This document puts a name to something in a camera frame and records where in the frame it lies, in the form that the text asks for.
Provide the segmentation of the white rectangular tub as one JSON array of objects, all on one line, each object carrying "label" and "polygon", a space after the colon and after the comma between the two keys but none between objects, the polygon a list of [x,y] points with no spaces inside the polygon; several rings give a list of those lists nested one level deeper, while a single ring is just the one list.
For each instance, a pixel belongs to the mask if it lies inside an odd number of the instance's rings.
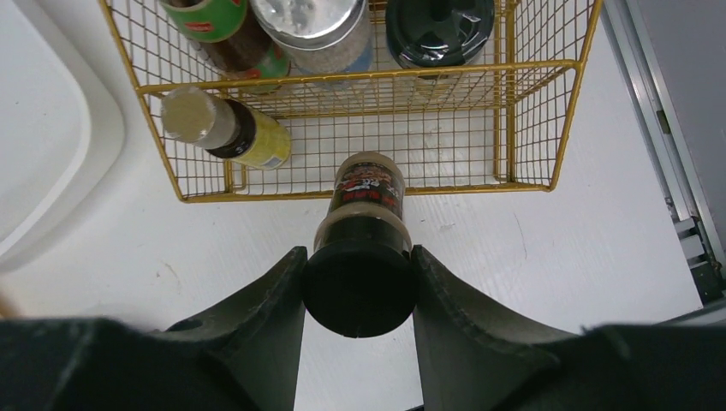
[{"label": "white rectangular tub", "polygon": [[1,4],[1,269],[42,254],[118,158],[103,82],[34,1]]}]

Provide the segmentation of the yellow label sauce bottle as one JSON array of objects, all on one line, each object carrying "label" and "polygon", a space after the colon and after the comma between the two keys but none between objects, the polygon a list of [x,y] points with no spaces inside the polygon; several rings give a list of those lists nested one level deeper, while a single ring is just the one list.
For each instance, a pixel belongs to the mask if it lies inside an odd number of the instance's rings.
[{"label": "yellow label sauce bottle", "polygon": [[196,86],[178,87],[161,99],[161,123],[174,140],[256,170],[282,166],[292,150],[291,133],[278,121]]}]

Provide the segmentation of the yellow cap sauce bottle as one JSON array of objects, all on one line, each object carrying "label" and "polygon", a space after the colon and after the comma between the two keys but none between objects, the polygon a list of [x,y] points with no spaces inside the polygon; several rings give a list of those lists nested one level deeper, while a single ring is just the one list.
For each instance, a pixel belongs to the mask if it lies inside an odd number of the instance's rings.
[{"label": "yellow cap sauce bottle", "polygon": [[285,52],[260,26],[248,1],[162,1],[167,16],[233,80],[265,80],[289,75]]}]

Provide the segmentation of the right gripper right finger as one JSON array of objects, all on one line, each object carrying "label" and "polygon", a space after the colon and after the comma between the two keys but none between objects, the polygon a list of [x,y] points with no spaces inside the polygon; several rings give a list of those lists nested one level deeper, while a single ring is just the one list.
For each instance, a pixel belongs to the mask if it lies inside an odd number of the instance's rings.
[{"label": "right gripper right finger", "polygon": [[427,410],[722,410],[721,325],[601,325],[573,334],[504,306],[424,247],[414,339]]}]

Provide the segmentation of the silver lid salt shaker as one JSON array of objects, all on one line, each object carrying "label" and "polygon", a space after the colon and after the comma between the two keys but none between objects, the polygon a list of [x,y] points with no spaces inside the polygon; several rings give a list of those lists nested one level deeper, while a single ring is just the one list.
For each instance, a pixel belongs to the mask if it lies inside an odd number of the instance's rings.
[{"label": "silver lid salt shaker", "polygon": [[263,30],[304,75],[368,71],[374,30],[365,0],[251,2]]}]

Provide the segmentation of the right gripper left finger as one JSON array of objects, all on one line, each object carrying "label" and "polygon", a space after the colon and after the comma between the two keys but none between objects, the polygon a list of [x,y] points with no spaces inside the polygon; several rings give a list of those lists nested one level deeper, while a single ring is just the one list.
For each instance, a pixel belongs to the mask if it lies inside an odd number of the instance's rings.
[{"label": "right gripper left finger", "polygon": [[105,317],[5,319],[4,410],[291,410],[304,247],[164,331]]}]

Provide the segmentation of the black cap spice jar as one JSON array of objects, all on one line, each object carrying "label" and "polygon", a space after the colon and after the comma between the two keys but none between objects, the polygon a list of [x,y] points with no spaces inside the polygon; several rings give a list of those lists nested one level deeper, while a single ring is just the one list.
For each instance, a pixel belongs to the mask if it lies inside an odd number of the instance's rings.
[{"label": "black cap spice jar", "polygon": [[402,172],[381,153],[355,153],[337,170],[303,274],[305,307],[329,331],[378,337],[414,311],[419,281],[404,196]]}]

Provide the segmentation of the black lid grinder jar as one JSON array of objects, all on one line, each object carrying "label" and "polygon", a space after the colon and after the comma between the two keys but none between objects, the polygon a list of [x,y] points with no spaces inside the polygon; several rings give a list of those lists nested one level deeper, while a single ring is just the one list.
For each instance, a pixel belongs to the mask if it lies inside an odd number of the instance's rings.
[{"label": "black lid grinder jar", "polygon": [[386,44],[403,69],[473,63],[496,17],[492,0],[397,0],[385,9]]}]

